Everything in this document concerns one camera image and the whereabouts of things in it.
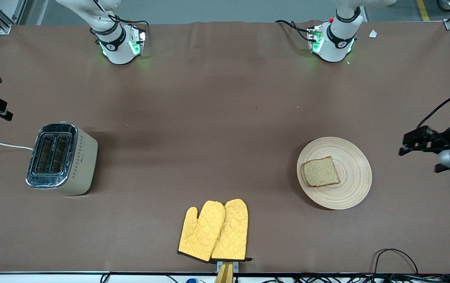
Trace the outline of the yellow quilted oven mitt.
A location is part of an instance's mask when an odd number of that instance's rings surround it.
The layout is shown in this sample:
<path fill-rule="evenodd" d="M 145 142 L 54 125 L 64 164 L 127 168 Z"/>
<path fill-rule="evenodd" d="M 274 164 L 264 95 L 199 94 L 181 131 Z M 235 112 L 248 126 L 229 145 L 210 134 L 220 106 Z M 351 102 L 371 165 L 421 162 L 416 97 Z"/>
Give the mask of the yellow quilted oven mitt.
<path fill-rule="evenodd" d="M 212 261 L 247 262 L 246 257 L 249 227 L 248 206 L 242 199 L 225 204 L 225 220 L 218 241 L 211 254 Z"/>
<path fill-rule="evenodd" d="M 201 262 L 211 260 L 225 221 L 225 206 L 208 200 L 201 210 L 190 207 L 184 217 L 177 253 Z"/>

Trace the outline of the small metal bracket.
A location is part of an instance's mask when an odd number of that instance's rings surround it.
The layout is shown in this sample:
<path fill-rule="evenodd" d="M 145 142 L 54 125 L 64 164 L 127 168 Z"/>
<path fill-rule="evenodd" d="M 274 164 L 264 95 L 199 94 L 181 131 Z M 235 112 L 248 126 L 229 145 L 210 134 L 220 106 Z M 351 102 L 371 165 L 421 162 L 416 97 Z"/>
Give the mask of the small metal bracket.
<path fill-rule="evenodd" d="M 225 265 L 228 267 L 232 274 L 239 272 L 239 262 L 238 261 L 217 261 L 216 262 L 216 273 L 218 274 L 221 267 Z"/>

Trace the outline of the beige chrome-topped toaster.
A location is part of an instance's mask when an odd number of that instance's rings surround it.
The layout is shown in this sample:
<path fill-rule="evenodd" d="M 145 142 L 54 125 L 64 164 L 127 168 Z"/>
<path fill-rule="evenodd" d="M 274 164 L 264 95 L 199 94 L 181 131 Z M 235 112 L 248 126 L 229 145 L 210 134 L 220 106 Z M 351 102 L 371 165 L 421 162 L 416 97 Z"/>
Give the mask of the beige chrome-topped toaster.
<path fill-rule="evenodd" d="M 43 126 L 35 139 L 26 184 L 62 195 L 85 194 L 91 187 L 98 142 L 72 123 Z"/>

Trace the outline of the round light wooden plate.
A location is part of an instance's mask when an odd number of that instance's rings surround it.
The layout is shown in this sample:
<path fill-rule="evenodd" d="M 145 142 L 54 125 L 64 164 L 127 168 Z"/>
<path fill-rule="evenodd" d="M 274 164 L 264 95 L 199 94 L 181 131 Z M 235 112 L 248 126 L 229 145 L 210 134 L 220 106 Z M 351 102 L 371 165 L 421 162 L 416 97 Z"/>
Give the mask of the round light wooden plate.
<path fill-rule="evenodd" d="M 311 187 L 304 179 L 303 165 L 330 156 L 338 184 Z M 332 210 L 352 208 L 367 197 L 372 184 L 372 170 L 361 150 L 348 140 L 322 137 L 308 143 L 299 154 L 296 172 L 304 193 L 316 204 Z"/>

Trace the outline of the brown table cover cloth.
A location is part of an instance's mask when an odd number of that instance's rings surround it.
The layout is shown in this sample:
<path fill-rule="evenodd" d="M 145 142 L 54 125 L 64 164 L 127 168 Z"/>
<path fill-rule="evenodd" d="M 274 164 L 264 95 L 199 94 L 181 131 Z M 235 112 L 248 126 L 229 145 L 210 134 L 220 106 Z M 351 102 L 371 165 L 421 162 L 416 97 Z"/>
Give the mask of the brown table cover cloth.
<path fill-rule="evenodd" d="M 371 30 L 377 32 L 370 38 Z M 85 26 L 16 26 L 0 37 L 0 142 L 31 146 L 66 121 L 98 142 L 89 192 L 29 187 L 31 152 L 0 146 L 0 272 L 201 272 L 177 254 L 187 209 L 243 199 L 242 272 L 370 272 L 396 248 L 450 273 L 450 171 L 398 156 L 403 135 L 450 97 L 450 31 L 365 23 L 346 60 L 326 63 L 274 23 L 152 25 L 144 56 L 117 66 Z M 299 154 L 338 137 L 365 154 L 360 204 L 319 206 Z"/>

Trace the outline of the brown toast slice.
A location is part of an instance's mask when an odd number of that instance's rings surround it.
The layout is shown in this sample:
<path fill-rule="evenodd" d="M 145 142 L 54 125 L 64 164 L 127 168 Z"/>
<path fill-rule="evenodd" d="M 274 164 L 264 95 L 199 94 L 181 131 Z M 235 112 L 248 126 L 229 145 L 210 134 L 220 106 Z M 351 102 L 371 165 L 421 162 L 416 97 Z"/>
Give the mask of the brown toast slice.
<path fill-rule="evenodd" d="M 301 165 L 304 183 L 309 187 L 340 184 L 340 178 L 331 156 L 309 160 Z"/>

